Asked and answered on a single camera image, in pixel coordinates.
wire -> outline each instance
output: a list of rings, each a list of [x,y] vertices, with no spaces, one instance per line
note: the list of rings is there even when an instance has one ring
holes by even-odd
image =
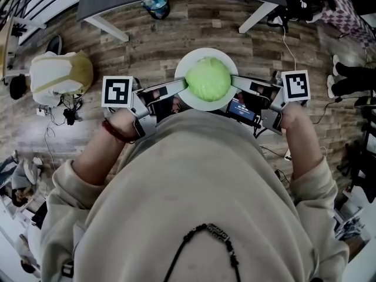
[[[285,42],[286,28],[285,28],[284,26],[282,26],[282,27],[283,27],[283,42],[284,42],[284,44],[286,45],[288,51],[290,51],[292,57],[294,58],[294,63],[295,63],[294,67],[295,67],[295,71],[296,71],[296,58],[295,58],[295,56],[293,55],[293,53],[291,52],[290,48],[287,46],[287,44],[286,44],[286,42]]]
[[[63,125],[63,124],[66,122],[66,118],[64,118],[63,123],[56,123],[56,122],[55,122],[55,116],[54,116],[53,113],[52,113],[52,109],[51,109],[51,108],[48,108],[48,110],[46,110],[46,107],[44,107],[43,110],[45,111],[45,114],[46,114],[46,115],[49,115],[49,116],[50,116],[51,122],[52,122],[54,125],[56,125],[56,126],[60,126],[60,125]]]
[[[325,149],[325,157],[327,157],[328,156],[328,150],[327,150],[327,148],[325,146],[320,146],[320,148]]]
[[[322,118],[324,117],[324,115],[325,115],[325,113],[326,113],[326,111],[327,111],[328,105],[331,105],[332,103],[338,103],[338,102],[341,102],[341,101],[344,100],[344,99],[351,99],[351,98],[361,98],[361,96],[352,96],[352,97],[344,97],[344,98],[342,98],[342,97],[337,97],[337,98],[335,99],[335,101],[332,101],[332,102],[328,103],[328,104],[325,106],[325,108],[324,108],[324,113],[321,115],[321,117],[320,117],[320,119],[318,120],[318,122],[315,122],[315,123],[313,123],[313,124],[314,124],[314,125],[317,125],[317,124],[320,123],[320,121],[322,120]]]
[[[272,151],[271,149],[269,149],[269,148],[267,148],[267,147],[265,147],[265,146],[261,146],[261,145],[260,145],[260,147],[263,148],[263,149],[268,150],[268,151],[271,152],[271,153],[274,153],[274,154],[277,155],[278,157],[284,158],[284,156],[281,156],[280,154],[278,154],[278,153]]]
[[[254,137],[257,139],[263,132],[265,132],[267,130],[267,128],[265,127],[261,132],[259,132],[257,135],[255,135]]]
[[[48,125],[46,127],[46,131],[45,131],[45,143],[46,143],[46,146],[47,146],[47,150],[48,150],[49,156],[51,157],[53,169],[56,171],[55,162],[53,161],[53,157],[52,157],[51,151],[49,150],[49,147],[48,147],[48,144],[47,144],[47,140],[46,140],[46,136],[48,136],[48,138],[52,138],[48,134],[48,129],[50,129],[53,132],[53,137],[56,137],[56,134],[55,134],[55,131],[51,127],[49,127],[49,123],[48,123]]]
[[[313,123],[314,125],[317,125],[317,124],[320,123],[320,121],[322,120],[322,118],[324,117],[324,115],[325,115],[325,113],[326,113],[326,111],[327,111],[328,105],[331,105],[332,103],[335,103],[335,101],[330,102],[330,103],[328,103],[328,104],[325,106],[325,108],[324,108],[324,113],[321,115],[321,117],[320,117],[320,119],[318,120],[318,122]]]
[[[290,181],[288,180],[288,178],[286,177],[286,175],[284,174],[284,172],[282,171],[282,170],[280,170],[280,169],[277,169],[277,171],[279,171],[280,173],[282,173],[283,174],[283,176],[284,176],[284,180],[283,181],[281,181],[281,182],[284,182],[285,180],[287,181],[287,183],[289,183],[290,184]]]
[[[365,61],[367,62],[366,65],[368,64],[368,52],[367,52],[367,47],[364,48],[365,51]]]

black cord necklace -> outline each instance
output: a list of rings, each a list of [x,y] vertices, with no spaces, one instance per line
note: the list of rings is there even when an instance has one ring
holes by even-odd
[[[223,242],[225,245],[226,245],[226,249],[227,251],[229,252],[229,255],[230,255],[230,264],[231,264],[231,267],[234,268],[234,271],[235,271],[235,274],[236,274],[236,281],[237,282],[240,282],[240,274],[239,274],[239,269],[238,269],[238,265],[239,265],[239,262],[237,261],[236,259],[236,255],[235,255],[235,251],[234,251],[234,247],[230,241],[230,237],[220,228],[218,228],[215,224],[201,224],[197,227],[195,227],[194,229],[190,230],[188,234],[186,234],[184,237],[183,237],[183,242],[182,244],[180,245],[180,247],[177,249],[177,252],[174,256],[174,259],[172,260],[172,263],[170,265],[170,268],[166,274],[166,277],[164,278],[163,282],[167,282],[169,281],[169,278],[172,274],[172,271],[174,269],[174,266],[177,262],[177,259],[179,258],[180,256],[180,253],[182,252],[184,246],[191,241],[191,239],[193,238],[193,236],[197,233],[197,232],[201,232],[203,230],[206,230],[208,231],[215,239],[219,240],[220,242]]]

white plate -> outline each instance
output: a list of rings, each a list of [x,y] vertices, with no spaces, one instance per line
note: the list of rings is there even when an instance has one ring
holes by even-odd
[[[213,48],[200,48],[194,51],[189,52],[184,58],[181,59],[179,62],[176,71],[175,71],[175,79],[178,78],[185,78],[188,70],[195,65],[198,61],[202,60],[203,58],[217,58],[222,61],[230,71],[232,75],[238,75],[237,68],[235,63],[233,62],[230,57]],[[234,95],[236,94],[236,88],[230,86],[229,91],[227,94],[217,101],[207,102],[198,98],[195,94],[191,92],[189,88],[181,91],[179,93],[180,98],[184,101],[187,105],[189,105],[193,109],[197,110],[217,110],[222,108],[223,106],[229,104],[229,102],[233,99]]]

green ball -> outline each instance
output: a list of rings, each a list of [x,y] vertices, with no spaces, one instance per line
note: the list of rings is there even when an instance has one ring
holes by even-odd
[[[189,69],[186,80],[192,93],[208,102],[224,97],[231,86],[229,69],[216,58],[200,60]]]

laminate floor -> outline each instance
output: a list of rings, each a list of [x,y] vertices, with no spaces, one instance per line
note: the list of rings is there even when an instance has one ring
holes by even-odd
[[[42,54],[48,41],[59,34],[63,53],[83,50],[95,67],[95,81],[83,98],[78,115],[82,119],[73,126],[55,126],[50,117],[36,115],[38,104],[30,93],[18,101],[9,97],[8,87],[0,88],[0,159],[14,149],[21,156],[38,156],[45,162],[45,177],[51,177],[65,160],[83,150],[103,120],[101,91],[103,75],[132,75],[148,87],[171,81],[179,60],[188,52],[202,47],[219,49],[228,54],[238,67],[239,74],[270,79],[274,70],[294,69],[294,59],[283,43],[283,31],[258,23],[245,35],[238,27],[260,5],[247,0],[170,0],[171,13],[164,21],[156,21],[139,5],[109,12],[105,18],[130,36],[123,43],[86,22],[76,21],[76,8],[52,20],[22,45],[16,54],[15,68],[28,68],[36,55]],[[310,78],[311,100],[307,113],[313,122],[319,120],[327,96],[327,75],[331,73],[334,53],[346,65],[364,65],[365,52],[350,37],[337,39],[339,31],[323,23],[289,23],[286,43],[297,60],[297,69],[307,69]],[[344,156],[346,143],[362,139],[363,119],[353,109],[355,99],[328,106],[321,122],[315,125],[320,144],[340,189],[348,178],[336,171]],[[62,123],[62,110],[54,110],[55,122]],[[46,148],[48,143],[51,157]],[[285,137],[266,131],[259,137],[261,145],[284,155]],[[287,162],[265,150],[266,158],[288,178],[292,173]]]

